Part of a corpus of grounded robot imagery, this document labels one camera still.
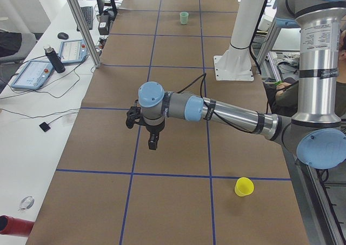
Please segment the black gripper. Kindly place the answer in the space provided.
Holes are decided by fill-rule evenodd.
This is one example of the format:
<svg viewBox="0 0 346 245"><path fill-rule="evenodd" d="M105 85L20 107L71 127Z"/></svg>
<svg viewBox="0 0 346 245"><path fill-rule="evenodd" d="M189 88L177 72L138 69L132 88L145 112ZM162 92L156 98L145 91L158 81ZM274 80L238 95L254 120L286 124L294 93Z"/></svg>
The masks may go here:
<svg viewBox="0 0 346 245"><path fill-rule="evenodd" d="M165 127L165 118L160 117L152 120L144 117L144 122L147 131L150 132L148 147L150 150L156 150L158 147L159 132L161 132Z"/></svg>

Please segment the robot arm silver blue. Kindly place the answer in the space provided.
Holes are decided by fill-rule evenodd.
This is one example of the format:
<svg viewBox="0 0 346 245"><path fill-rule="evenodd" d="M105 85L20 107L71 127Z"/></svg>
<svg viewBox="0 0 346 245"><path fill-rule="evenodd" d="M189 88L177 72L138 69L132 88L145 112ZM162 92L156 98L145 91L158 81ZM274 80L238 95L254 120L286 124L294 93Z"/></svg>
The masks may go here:
<svg viewBox="0 0 346 245"><path fill-rule="evenodd" d="M214 58L214 70L203 79L235 98L235 105L194 95L186 90L165 91L157 82L138 90L135 113L128 115L150 133L148 146L157 148L165 119L216 121L250 134L260 134L285 147L306 165L330 169L345 160L345 135L335 114L338 41L345 0L278 0L276 21L300 28L298 108L292 117L250 110L255 88L250 48L267 0L241 0L229 49Z"/></svg>

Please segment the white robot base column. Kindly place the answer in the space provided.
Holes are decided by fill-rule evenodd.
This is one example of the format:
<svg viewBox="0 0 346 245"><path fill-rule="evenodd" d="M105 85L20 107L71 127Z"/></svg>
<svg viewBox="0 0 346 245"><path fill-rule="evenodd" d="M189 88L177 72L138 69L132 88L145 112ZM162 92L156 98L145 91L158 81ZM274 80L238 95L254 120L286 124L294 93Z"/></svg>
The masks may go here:
<svg viewBox="0 0 346 245"><path fill-rule="evenodd" d="M251 42L267 0L241 0L228 50L214 56L215 77L218 81L254 80L251 70Z"/></svg>

